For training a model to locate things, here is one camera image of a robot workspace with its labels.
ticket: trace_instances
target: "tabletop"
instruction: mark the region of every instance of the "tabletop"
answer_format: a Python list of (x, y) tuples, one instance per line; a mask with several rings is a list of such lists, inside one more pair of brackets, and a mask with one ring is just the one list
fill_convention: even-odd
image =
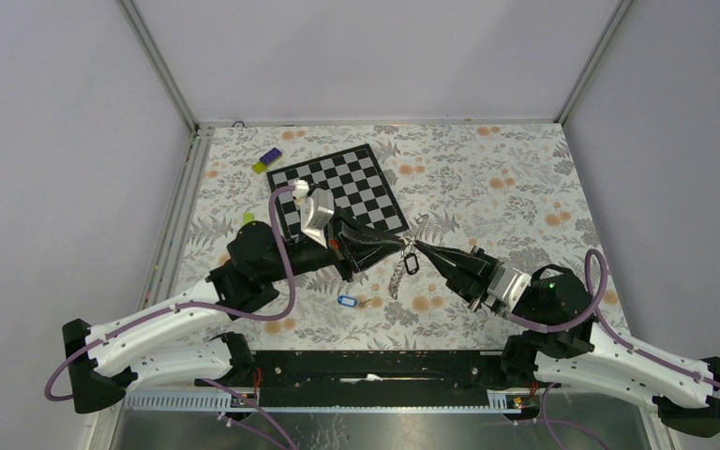
[[(479, 246), (528, 273), (556, 263), (581, 279), (586, 250), (600, 249), (559, 125), (224, 127), (214, 133), (175, 291), (230, 258), (226, 246), (245, 213), (268, 222), (266, 174), (250, 169), (260, 156), (280, 149), (274, 170), (364, 143), (373, 149), (411, 228), (416, 219), (425, 221), (425, 242), (465, 250)], [(334, 268), (300, 275), (287, 318), (226, 319), (180, 340), (200, 343), (234, 331), (255, 350), (496, 350), (522, 331), (489, 311), (469, 311), (426, 258), (419, 259), (417, 274), (404, 277), (393, 299), (387, 287), (398, 261), (391, 256), (352, 282), (342, 281)], [(287, 285), (275, 287), (280, 296), (259, 314), (285, 308)], [(339, 305), (341, 294), (355, 297), (358, 305)], [(612, 326), (626, 329), (611, 279), (601, 310)]]

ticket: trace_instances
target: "keychain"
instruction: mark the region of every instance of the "keychain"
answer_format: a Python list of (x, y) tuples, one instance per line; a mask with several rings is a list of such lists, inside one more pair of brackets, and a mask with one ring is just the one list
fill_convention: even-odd
[(402, 237), (407, 244), (401, 250), (401, 257), (396, 264), (396, 268), (393, 270), (393, 276), (390, 277), (390, 283), (387, 285), (387, 293), (389, 293), (394, 300), (398, 300), (398, 286), (404, 278), (404, 273), (406, 272), (407, 275), (415, 275), (418, 272), (418, 257), (415, 255), (413, 248), (415, 247), (415, 241), (420, 239), (424, 233), (428, 219), (429, 216), (426, 214), (419, 216), (415, 220), (415, 224), (417, 225), (415, 231), (409, 236)]

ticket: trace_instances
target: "silver bracket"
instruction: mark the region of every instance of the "silver bracket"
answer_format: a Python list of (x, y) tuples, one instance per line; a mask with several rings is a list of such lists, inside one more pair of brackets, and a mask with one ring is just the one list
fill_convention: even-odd
[(335, 214), (335, 200), (329, 190), (315, 189), (299, 210), (302, 234), (327, 248), (324, 227)]

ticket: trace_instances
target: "checkered pattern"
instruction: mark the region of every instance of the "checkered pattern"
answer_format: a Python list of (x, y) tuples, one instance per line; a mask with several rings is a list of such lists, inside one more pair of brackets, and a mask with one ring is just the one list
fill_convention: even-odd
[[(287, 186), (295, 179), (331, 190), (336, 206), (348, 210), (358, 222), (375, 230), (398, 233), (410, 228), (367, 144), (284, 167), (270, 172), (268, 177), (272, 190)], [(280, 195), (277, 211), (286, 237), (298, 235), (299, 211), (291, 192)]]

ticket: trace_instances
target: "green object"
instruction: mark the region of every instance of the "green object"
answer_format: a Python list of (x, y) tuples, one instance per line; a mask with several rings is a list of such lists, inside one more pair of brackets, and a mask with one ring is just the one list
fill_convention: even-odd
[(261, 173), (266, 170), (266, 164), (263, 164), (262, 162), (258, 161), (255, 164), (252, 165), (252, 171), (255, 173)]

